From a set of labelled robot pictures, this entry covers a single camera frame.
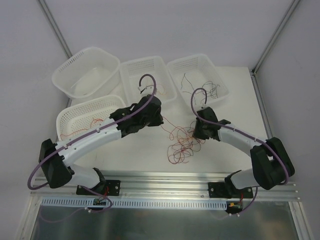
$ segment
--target black bracket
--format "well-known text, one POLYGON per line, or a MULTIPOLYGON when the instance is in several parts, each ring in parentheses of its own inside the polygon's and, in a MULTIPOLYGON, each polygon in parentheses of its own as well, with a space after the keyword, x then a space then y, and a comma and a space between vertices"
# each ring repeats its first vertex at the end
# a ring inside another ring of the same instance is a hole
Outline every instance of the black bracket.
MULTIPOLYGON (((279 138, 272 137, 265 141, 276 152, 291 177, 295 174, 295 168, 288 153, 279 138)), ((286 179, 285 171, 276 159, 269 160, 271 152, 263 145, 254 146, 250 150, 253 176, 259 186, 266 190, 272 189, 286 179)))
POLYGON ((211 199, 240 199, 242 196, 244 199, 252 199, 254 197, 251 187, 227 192, 225 182, 208 182, 208 191, 211 199))
MULTIPOLYGON (((121 181, 119 181, 119 180, 105 180, 104 189, 108 190, 106 196, 107 197, 108 196, 119 196, 120 195, 120 186, 121 186, 121 181)), ((81 186, 78 186, 76 188, 76 194, 77 195, 94 195, 91 192, 82 188, 81 186)))
MULTIPOLYGON (((197 114, 199 115, 199 117, 203 119, 209 120, 211 122, 214 122, 220 125, 227 125, 231 123, 225 119, 218 121, 218 118, 214 110, 209 106, 204 107, 201 110, 197 111, 197 114)), ((217 141, 220 141, 219 134, 218 134, 218 131, 220 128, 221 126, 216 126, 210 123, 206 123, 197 117, 192 136, 196 139, 202 139, 202 140, 215 139, 217 141)))
MULTIPOLYGON (((126 116, 136 112, 143 106, 151 95, 144 96, 138 103, 134 103, 129 107, 119 108, 110 114, 110 119, 115 121, 125 118, 126 116)), ((161 101, 157 97, 153 97, 151 102, 138 114, 118 123, 117 129, 121 131, 121 137, 124 138, 129 134, 137 133, 144 127, 156 127, 164 123, 161 116, 161 101)))

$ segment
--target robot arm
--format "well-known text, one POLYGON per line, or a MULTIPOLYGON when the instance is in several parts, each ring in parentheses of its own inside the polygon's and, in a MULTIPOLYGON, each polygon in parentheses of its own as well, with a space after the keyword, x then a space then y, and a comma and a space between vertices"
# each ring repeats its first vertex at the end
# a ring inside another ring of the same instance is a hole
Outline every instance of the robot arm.
MULTIPOLYGON (((272 153, 264 145, 234 131, 235 126, 231 122, 225 119, 218 121, 211 107, 202 108, 197 111, 197 115, 218 125, 206 123, 197 117, 193 137, 202 140, 215 139, 230 144, 251 157, 252 168, 244 171, 240 170, 227 176, 224 187, 214 190, 220 191, 217 192, 219 196, 231 198, 237 190, 247 187, 261 186, 270 190, 286 179, 283 167, 277 160, 269 159, 272 153)), ((265 143, 279 156, 288 172, 288 176, 291 177, 295 173, 295 169, 280 139, 272 137, 266 139, 265 143)))
POLYGON ((134 103, 130 107, 117 109, 98 126, 95 133, 88 134, 92 129, 82 133, 81 139, 73 143, 72 146, 67 146, 67 143, 74 140, 72 138, 56 143, 52 143, 51 139, 45 140, 41 145, 39 162, 57 149, 64 147, 63 150, 53 155, 41 166, 50 188, 59 188, 69 183, 84 186, 96 193, 104 194, 106 191, 106 180, 99 169, 85 168, 74 164, 74 162, 86 153, 112 141, 124 138, 129 134, 137 133, 146 126, 154 127, 163 124, 161 101, 153 96, 150 103, 138 114, 118 124, 104 128, 104 126, 134 113, 150 97, 152 96, 144 96, 139 103, 134 103))

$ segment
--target metal frame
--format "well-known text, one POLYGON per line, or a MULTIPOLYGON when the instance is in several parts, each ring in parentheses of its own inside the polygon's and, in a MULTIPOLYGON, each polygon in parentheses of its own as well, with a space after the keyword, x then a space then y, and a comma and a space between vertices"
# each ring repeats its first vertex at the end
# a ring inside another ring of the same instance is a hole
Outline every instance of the metal frame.
POLYGON ((268 54, 272 50, 272 48, 275 45, 278 37, 283 32, 283 30, 284 30, 285 26, 287 25, 289 19, 291 18, 292 14, 295 12, 295 10, 297 9, 297 6, 299 5, 299 3, 301 1, 302 0, 292 0, 290 6, 286 10, 286 12, 285 12, 284 16, 282 17, 280 23, 278 24, 278 26, 276 27, 275 31, 273 32, 273 35, 272 35, 271 39, 269 40, 269 42, 267 43, 265 49, 263 50, 262 55, 259 58, 257 64, 253 68, 253 75, 257 74, 259 68, 264 63, 266 57, 268 56, 268 54))
MULTIPOLYGON (((47 5, 46 0, 37 0, 37 2, 39 3, 39 6, 41 7, 45 18, 47 19, 50 27, 52 28, 54 35, 56 36, 58 42, 60 43, 60 46, 61 46, 62 50, 64 51, 66 58, 67 59, 71 58, 73 56, 73 54, 71 53, 70 48, 69 48, 64 36, 62 35, 60 28, 59 28, 54 16, 52 15, 50 8, 47 5)), ((71 101, 72 100, 70 98, 68 98, 68 101, 65 106, 66 108, 71 106, 71 101)))
POLYGON ((306 218, 305 210, 301 202, 289 202, 291 214, 298 237, 301 240, 315 240, 310 225, 306 218))
MULTIPOLYGON (((49 25, 51 26, 55 36, 57 37, 67 58, 72 57, 72 53, 68 44, 63 37, 46 0, 37 0, 49 25)), ((266 108, 259 90, 256 79, 256 73, 265 61, 269 52, 272 50, 275 42, 288 23, 294 11, 301 0, 293 0, 288 7, 281 22, 274 31, 271 39, 265 47, 258 63, 252 71, 251 79, 262 115, 264 127, 268 137, 272 136, 272 130, 269 124, 266 108)), ((69 99, 66 107, 71 105, 69 99)), ((121 192, 119 198, 129 199, 168 199, 168 200, 205 200, 209 198, 208 182, 222 182, 228 173, 153 173, 153 172, 103 172, 106 179, 121 180, 121 192)), ((40 185, 46 180, 44 177, 36 178, 34 185, 40 185)), ((24 224, 18 231, 17 239, 26 240, 31 237, 33 227, 36 223, 36 217, 42 197, 44 196, 73 196, 75 195, 76 186, 66 185, 61 188, 51 189, 44 187, 41 190, 31 192, 28 209, 23 216, 24 224)), ((276 186, 272 190, 266 191, 259 188, 257 201, 279 201, 289 202, 291 214, 295 223, 296 231, 299 238, 302 240, 313 240, 312 232, 308 221, 305 217, 305 212, 301 203, 300 193, 294 182, 289 182, 288 185, 276 186)))
MULTIPOLYGON (((228 173, 165 173, 165 172, 107 172, 107 180, 120 180, 119 198, 204 200, 209 199, 208 183, 223 182, 228 173)), ((35 179, 34 185, 46 182, 44 177, 35 179)), ((70 196, 75 195, 77 186, 66 185, 51 189, 43 187, 31 195, 70 196)), ((294 182, 278 185, 271 190, 259 188, 258 201, 299 202, 300 192, 294 182)))

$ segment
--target white mesh basket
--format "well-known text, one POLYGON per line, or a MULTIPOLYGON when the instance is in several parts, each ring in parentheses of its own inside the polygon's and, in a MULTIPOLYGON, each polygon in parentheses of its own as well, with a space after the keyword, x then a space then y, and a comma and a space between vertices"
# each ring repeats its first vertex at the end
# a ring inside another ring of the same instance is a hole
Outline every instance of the white mesh basket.
MULTIPOLYGON (((151 74, 157 84, 155 96, 161 100, 162 105, 177 98, 175 86, 172 83, 167 66, 160 56, 149 56, 127 62, 120 66, 120 75, 124 92, 129 103, 137 103, 141 99, 138 89, 139 80, 144 74, 151 74)), ((145 77, 143 87, 153 85, 150 77, 145 77)))
POLYGON ((116 95, 107 95, 64 109, 56 118, 59 140, 81 134, 96 127, 115 110, 124 108, 124 101, 116 95))
POLYGON ((117 57, 98 47, 87 47, 54 71, 52 83, 83 103, 109 94, 120 82, 119 68, 117 57))
MULTIPOLYGON (((191 94, 197 88, 204 88, 207 91, 208 105, 217 103, 230 94, 216 67, 204 54, 173 60, 167 64, 167 68, 176 88, 189 107, 191 107, 191 94)), ((204 99, 204 94, 199 90, 194 97, 194 106, 198 109, 203 105, 204 99)))

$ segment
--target red wire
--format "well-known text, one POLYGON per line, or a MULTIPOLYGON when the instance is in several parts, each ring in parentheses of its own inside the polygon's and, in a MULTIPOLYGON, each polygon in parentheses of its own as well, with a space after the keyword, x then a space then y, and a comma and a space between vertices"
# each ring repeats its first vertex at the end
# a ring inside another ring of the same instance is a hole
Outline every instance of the red wire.
POLYGON ((82 128, 82 129, 77 130, 77 131, 74 131, 74 132, 72 132, 72 133, 70 133, 70 134, 68 134, 68 135, 60 134, 60 138, 61 138, 61 140, 63 140, 63 137, 69 137, 69 136, 71 136, 71 135, 73 135, 73 134, 75 134, 75 133, 78 133, 78 132, 80 132, 80 131, 87 131, 87 130, 89 130, 89 129, 91 129, 91 128, 93 127, 93 124, 96 124, 97 122, 103 122, 103 121, 104 121, 104 120, 101 119, 101 118, 93 119, 92 122, 90 123, 90 128, 82 128))
POLYGON ((104 196, 107 196, 108 192, 109 192, 109 187, 106 186, 106 189, 105 189, 105 192, 104 192, 104 196))
POLYGON ((243 193, 241 193, 240 201, 238 201, 236 204, 241 203, 241 205, 242 205, 242 200, 243 200, 243 199, 244 199, 244 194, 243 194, 243 193))
POLYGON ((182 127, 182 126, 175 126, 173 123, 171 123, 166 117, 163 117, 170 125, 174 127, 172 131, 166 130, 163 126, 161 128, 169 133, 169 139, 173 141, 175 138, 177 142, 175 144, 172 144, 167 149, 167 158, 168 161, 173 164, 181 164, 181 163, 188 163, 189 161, 186 161, 186 158, 191 157, 194 155, 194 152, 199 152, 201 149, 201 144, 204 144, 205 141, 196 139, 192 137, 193 132, 195 129, 191 127, 193 122, 188 127, 182 127))

